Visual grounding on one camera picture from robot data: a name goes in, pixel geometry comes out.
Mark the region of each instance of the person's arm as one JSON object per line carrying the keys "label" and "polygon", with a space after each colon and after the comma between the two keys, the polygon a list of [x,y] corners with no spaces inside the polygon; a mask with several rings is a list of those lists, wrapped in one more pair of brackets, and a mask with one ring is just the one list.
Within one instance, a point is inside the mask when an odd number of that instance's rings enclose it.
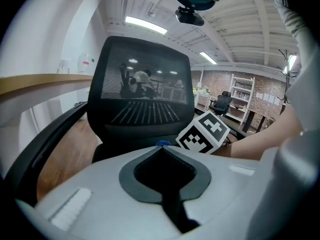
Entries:
{"label": "person's arm", "polygon": [[267,129],[228,146],[223,146],[213,155],[260,160],[266,149],[279,147],[285,139],[297,135],[301,131],[302,128],[295,110],[291,105],[287,105],[284,112]]}

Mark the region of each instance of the white shelving unit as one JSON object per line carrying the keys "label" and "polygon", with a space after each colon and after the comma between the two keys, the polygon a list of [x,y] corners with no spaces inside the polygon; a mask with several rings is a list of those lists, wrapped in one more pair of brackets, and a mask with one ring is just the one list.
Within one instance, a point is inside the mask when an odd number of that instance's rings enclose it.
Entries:
{"label": "white shelving unit", "polygon": [[[237,83],[250,85],[251,88],[242,88],[242,87],[236,86]],[[229,92],[231,93],[231,98],[246,103],[244,105],[246,106],[246,108],[248,108],[251,103],[252,96],[254,95],[254,90],[255,90],[255,78],[252,78],[252,79],[241,78],[241,77],[236,77],[234,76],[234,74],[232,74],[230,89],[229,89]],[[242,94],[243,96],[248,96],[249,94],[249,99],[245,99],[241,97]],[[240,108],[238,109],[238,111],[243,112],[242,117],[238,117],[234,114],[231,114],[230,112],[226,113],[226,116],[239,121],[240,125],[242,125],[248,113],[248,109]]]}

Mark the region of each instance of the office chair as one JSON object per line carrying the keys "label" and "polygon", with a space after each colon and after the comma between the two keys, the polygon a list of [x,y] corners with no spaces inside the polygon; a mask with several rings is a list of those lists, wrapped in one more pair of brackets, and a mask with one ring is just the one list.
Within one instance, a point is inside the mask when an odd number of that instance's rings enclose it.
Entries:
{"label": "office chair", "polygon": [[223,91],[222,95],[218,95],[218,99],[213,103],[213,106],[210,105],[209,108],[218,116],[225,115],[229,110],[231,101],[231,93]]}
{"label": "office chair", "polygon": [[[142,84],[130,80],[137,72]],[[157,83],[156,90],[147,85],[148,78]],[[177,78],[185,88],[170,86]],[[194,113],[186,55],[141,39],[111,36],[106,40],[87,103],[88,122],[102,141],[93,163],[162,140],[175,145]],[[111,144],[116,148],[110,150]]]}

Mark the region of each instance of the paper on wall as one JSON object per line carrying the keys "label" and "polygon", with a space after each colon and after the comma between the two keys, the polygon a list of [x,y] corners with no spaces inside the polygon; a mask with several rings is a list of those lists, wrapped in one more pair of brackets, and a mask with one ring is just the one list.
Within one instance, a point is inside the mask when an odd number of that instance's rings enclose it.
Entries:
{"label": "paper on wall", "polygon": [[280,104],[280,99],[279,99],[278,97],[275,97],[275,99],[274,99],[274,104],[277,105],[277,106],[279,106],[279,104]]}
{"label": "paper on wall", "polygon": [[274,102],[275,102],[275,96],[270,95],[270,96],[269,96],[269,102],[270,102],[270,103],[274,103]]}
{"label": "paper on wall", "polygon": [[269,94],[268,93],[264,93],[263,100],[266,101],[266,102],[269,100]]}
{"label": "paper on wall", "polygon": [[255,95],[255,97],[257,97],[257,98],[259,98],[259,99],[263,99],[263,98],[264,98],[263,94],[260,93],[260,92],[257,92],[256,95]]}

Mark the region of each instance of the ceiling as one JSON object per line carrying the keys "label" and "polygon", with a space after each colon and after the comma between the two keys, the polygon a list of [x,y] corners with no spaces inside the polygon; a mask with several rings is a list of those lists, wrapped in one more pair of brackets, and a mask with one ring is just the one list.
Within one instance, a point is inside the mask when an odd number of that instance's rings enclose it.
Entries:
{"label": "ceiling", "polygon": [[[160,43],[190,58],[193,70],[221,70],[218,66],[268,72],[278,78],[286,65],[279,52],[298,54],[296,40],[286,30],[273,0],[220,0],[207,11],[199,12],[204,26],[179,23],[176,0],[102,0],[99,12],[108,35],[134,37]],[[165,35],[125,23],[135,17],[167,29]],[[205,52],[218,66],[199,55]],[[293,70],[301,67],[298,58]]]}

